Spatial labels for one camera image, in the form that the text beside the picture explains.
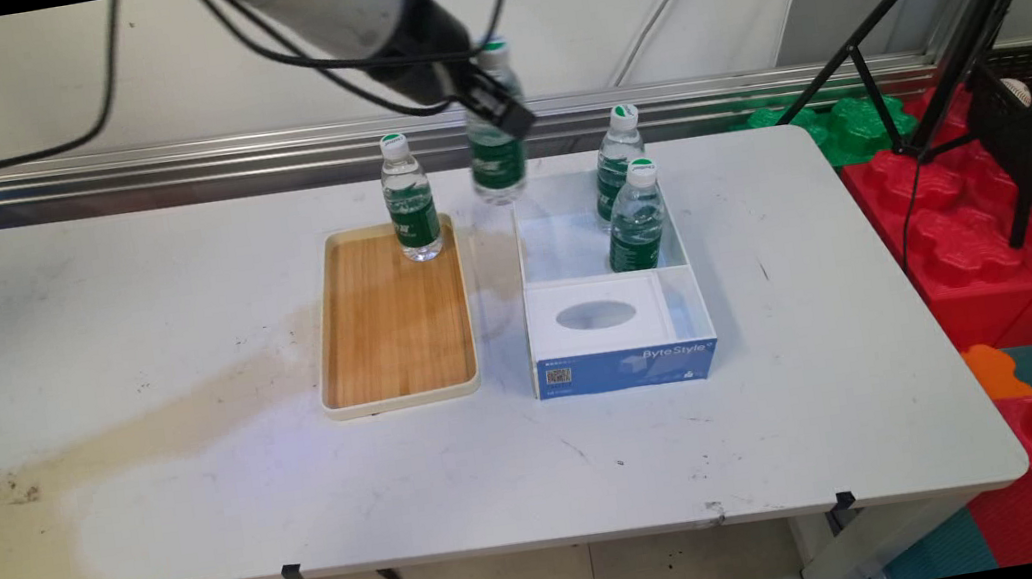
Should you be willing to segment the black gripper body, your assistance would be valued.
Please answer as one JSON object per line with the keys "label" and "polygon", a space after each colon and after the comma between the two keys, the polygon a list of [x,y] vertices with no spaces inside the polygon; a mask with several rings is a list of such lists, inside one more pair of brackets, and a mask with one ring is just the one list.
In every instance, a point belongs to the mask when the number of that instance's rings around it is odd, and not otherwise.
{"label": "black gripper body", "polygon": [[400,14],[367,76],[416,105],[457,99],[456,72],[471,62],[473,49],[465,26],[434,0],[404,0]]}

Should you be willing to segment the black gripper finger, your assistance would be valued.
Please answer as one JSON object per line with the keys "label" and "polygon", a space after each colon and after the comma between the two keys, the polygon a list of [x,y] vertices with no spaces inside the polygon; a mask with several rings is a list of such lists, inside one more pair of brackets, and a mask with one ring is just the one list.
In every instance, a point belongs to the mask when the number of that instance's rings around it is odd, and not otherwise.
{"label": "black gripper finger", "polygon": [[523,84],[511,66],[457,68],[456,75],[467,132],[526,138],[538,119],[526,105]]}

